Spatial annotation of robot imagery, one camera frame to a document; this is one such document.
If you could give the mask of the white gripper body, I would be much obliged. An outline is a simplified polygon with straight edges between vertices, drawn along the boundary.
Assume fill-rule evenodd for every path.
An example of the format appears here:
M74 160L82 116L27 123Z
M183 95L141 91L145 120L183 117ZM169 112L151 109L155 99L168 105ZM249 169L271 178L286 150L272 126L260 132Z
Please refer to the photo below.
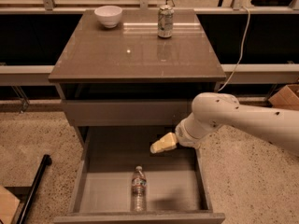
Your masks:
M198 140L190 136L184 127L184 122L181 121L175 128L175 135L178 143L183 147L199 148Z

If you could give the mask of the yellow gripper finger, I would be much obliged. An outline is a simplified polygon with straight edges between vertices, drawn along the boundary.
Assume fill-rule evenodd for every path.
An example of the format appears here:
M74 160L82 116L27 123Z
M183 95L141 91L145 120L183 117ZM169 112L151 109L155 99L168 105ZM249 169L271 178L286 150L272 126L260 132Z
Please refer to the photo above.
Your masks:
M150 152L156 154L175 149L177 147L177 142L178 140L174 133L167 133L150 146Z

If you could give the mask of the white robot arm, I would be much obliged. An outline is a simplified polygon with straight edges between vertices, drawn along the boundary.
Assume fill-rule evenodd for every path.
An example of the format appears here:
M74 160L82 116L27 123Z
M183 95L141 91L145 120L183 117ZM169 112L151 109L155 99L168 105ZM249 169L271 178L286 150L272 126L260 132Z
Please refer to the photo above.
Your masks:
M299 156L298 120L298 111L241 105L231 94L203 92L193 99L191 114L153 143L150 152L172 150L177 144L197 149L204 137L228 125Z

